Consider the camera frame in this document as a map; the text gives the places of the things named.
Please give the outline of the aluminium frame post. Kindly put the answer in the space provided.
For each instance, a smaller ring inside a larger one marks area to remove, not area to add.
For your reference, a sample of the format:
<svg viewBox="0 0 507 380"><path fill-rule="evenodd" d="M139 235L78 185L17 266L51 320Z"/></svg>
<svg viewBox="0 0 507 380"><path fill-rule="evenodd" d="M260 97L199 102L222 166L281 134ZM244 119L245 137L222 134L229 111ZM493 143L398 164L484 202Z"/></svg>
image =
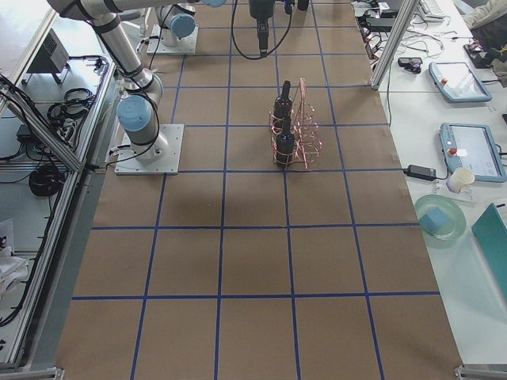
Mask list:
<svg viewBox="0 0 507 380"><path fill-rule="evenodd" d="M380 87L384 76L391 67L395 52L397 51L397 48L407 28L409 27L418 3L418 0L405 0L402 3L398 16L392 26L391 34L384 46L383 53L373 70L373 74L369 82L372 89L377 90Z"/></svg>

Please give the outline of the near basket wine bottle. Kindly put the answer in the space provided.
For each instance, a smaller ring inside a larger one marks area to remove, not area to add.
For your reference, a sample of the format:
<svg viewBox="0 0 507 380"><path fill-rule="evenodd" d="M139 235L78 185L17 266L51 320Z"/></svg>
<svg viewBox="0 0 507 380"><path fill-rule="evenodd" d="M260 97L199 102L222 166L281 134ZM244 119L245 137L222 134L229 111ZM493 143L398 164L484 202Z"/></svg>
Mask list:
<svg viewBox="0 0 507 380"><path fill-rule="evenodd" d="M295 145L295 135L292 132L292 122L289 116L282 119L281 131L276 136L275 159L278 166L287 168Z"/></svg>

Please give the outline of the blue teach pendant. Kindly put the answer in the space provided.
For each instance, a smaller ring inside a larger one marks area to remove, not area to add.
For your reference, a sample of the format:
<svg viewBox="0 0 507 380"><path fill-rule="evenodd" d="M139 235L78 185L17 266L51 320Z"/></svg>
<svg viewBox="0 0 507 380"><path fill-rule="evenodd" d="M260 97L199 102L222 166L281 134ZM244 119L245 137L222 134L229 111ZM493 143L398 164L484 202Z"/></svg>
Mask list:
<svg viewBox="0 0 507 380"><path fill-rule="evenodd" d="M431 62L429 74L439 91L451 102L488 102L492 95L465 62Z"/></svg>
<svg viewBox="0 0 507 380"><path fill-rule="evenodd" d="M477 181L506 182L501 157L487 125L442 123L439 136L446 166L452 173L464 167L473 172Z"/></svg>

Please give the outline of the blue foam cube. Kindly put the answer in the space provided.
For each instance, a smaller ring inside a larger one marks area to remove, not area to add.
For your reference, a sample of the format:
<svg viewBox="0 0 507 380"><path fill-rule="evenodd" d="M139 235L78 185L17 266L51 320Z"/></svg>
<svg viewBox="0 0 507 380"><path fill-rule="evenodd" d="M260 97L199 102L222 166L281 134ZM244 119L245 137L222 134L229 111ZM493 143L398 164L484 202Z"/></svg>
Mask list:
<svg viewBox="0 0 507 380"><path fill-rule="evenodd" d="M436 234L447 226L451 219L439 208L430 207L419 218L421 227L429 234Z"/></svg>

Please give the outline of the basket wine bottle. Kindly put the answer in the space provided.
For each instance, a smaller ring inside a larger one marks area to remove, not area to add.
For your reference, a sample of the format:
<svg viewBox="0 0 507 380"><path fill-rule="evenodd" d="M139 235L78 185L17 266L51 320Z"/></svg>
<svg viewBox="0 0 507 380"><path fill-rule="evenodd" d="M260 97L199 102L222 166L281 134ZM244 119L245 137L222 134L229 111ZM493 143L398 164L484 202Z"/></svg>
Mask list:
<svg viewBox="0 0 507 380"><path fill-rule="evenodd" d="M276 98L274 102L273 116L278 120L282 120L283 118L291 115L292 99L289 96L290 89L290 81L284 81L281 94Z"/></svg>
<svg viewBox="0 0 507 380"><path fill-rule="evenodd" d="M275 159L278 166L287 168L295 145L295 135L292 132L292 122L289 116L282 119L281 131L276 136Z"/></svg>

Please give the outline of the brown paper mat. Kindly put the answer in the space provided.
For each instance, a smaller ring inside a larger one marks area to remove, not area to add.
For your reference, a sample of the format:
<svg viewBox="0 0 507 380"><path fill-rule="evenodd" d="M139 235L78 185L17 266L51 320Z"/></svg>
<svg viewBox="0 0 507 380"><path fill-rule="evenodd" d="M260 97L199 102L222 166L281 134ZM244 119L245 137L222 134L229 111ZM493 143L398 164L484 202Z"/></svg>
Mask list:
<svg viewBox="0 0 507 380"><path fill-rule="evenodd" d="M451 379L460 358L347 1L314 1L251 62L247 5L199 7L158 58L175 176L107 172L56 355L68 379ZM320 156L273 163L303 77Z"/></svg>

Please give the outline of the white paper cup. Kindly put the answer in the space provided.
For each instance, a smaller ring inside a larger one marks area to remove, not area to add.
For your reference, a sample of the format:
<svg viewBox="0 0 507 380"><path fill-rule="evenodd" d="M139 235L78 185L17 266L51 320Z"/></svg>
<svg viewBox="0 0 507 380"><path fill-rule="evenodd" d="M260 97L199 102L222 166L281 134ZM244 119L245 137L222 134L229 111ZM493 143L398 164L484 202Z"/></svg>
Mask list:
<svg viewBox="0 0 507 380"><path fill-rule="evenodd" d="M466 167L459 167L448 178L446 185L450 192L460 193L466 186L474 182L475 174Z"/></svg>

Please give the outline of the far basket wine bottle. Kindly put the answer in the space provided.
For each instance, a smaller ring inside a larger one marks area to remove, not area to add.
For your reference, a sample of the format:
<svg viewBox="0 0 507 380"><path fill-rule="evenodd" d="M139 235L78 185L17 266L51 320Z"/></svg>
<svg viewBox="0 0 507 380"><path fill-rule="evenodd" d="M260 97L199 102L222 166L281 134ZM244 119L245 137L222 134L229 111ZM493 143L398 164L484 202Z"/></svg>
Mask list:
<svg viewBox="0 0 507 380"><path fill-rule="evenodd" d="M276 98L274 102L273 116L278 120L282 120L283 118L291 115L292 99L289 96L290 89L290 81L284 81L281 94Z"/></svg>

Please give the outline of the green glass plate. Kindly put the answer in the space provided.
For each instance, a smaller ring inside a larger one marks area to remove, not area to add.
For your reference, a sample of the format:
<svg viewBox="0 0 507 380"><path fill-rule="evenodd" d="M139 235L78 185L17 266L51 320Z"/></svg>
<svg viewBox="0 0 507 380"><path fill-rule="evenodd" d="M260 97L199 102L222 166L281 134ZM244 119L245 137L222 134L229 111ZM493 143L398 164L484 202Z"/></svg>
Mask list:
<svg viewBox="0 0 507 380"><path fill-rule="evenodd" d="M414 207L421 228L437 239L456 240L467 227L463 211L447 197L425 195L416 201Z"/></svg>

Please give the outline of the far blue teach pendant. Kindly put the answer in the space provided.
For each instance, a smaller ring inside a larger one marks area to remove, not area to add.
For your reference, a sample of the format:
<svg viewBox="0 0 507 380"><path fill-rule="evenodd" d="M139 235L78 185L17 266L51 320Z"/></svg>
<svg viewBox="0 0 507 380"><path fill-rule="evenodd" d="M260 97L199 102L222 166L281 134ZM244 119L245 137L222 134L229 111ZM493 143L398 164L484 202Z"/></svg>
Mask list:
<svg viewBox="0 0 507 380"><path fill-rule="evenodd" d="M451 102L488 102L492 95L465 62L431 62L429 74L439 91Z"/></svg>

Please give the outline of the grey control box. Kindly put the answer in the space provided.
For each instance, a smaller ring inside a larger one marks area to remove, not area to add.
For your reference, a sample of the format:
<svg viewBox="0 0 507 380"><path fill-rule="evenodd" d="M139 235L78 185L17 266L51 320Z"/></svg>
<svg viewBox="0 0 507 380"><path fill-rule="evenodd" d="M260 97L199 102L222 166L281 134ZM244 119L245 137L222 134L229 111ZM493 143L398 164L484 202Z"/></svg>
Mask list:
<svg viewBox="0 0 507 380"><path fill-rule="evenodd" d="M51 74L56 84L62 84L67 75L63 78L59 75L69 69L69 59L66 48L51 28L21 82L27 84L34 74Z"/></svg>

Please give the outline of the black power adapter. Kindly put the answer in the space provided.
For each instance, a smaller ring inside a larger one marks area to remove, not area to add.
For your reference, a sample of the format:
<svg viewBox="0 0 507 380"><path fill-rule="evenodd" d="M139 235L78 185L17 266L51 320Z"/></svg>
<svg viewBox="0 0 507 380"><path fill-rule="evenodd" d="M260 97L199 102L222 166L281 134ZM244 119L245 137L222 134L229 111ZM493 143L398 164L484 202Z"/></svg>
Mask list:
<svg viewBox="0 0 507 380"><path fill-rule="evenodd" d="M424 181L434 181L436 179L436 170L425 166L408 165L403 173L408 177Z"/></svg>

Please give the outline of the near blue teach pendant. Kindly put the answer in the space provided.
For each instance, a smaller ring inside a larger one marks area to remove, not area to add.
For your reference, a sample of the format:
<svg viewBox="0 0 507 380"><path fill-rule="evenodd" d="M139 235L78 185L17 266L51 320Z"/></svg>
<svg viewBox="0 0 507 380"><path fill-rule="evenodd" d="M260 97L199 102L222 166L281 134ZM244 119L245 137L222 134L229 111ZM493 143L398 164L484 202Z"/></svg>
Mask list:
<svg viewBox="0 0 507 380"><path fill-rule="evenodd" d="M464 167L473 172L477 181L506 182L501 157L487 125L442 123L439 136L446 166L452 173Z"/></svg>

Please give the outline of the teal box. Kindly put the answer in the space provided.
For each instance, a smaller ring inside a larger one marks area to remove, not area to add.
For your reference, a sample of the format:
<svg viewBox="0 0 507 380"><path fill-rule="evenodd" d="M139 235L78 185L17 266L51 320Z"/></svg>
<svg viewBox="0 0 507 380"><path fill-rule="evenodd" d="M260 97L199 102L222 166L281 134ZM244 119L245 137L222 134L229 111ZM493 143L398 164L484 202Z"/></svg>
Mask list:
<svg viewBox="0 0 507 380"><path fill-rule="evenodd" d="M497 288L506 299L506 223L499 207L490 203L471 227Z"/></svg>

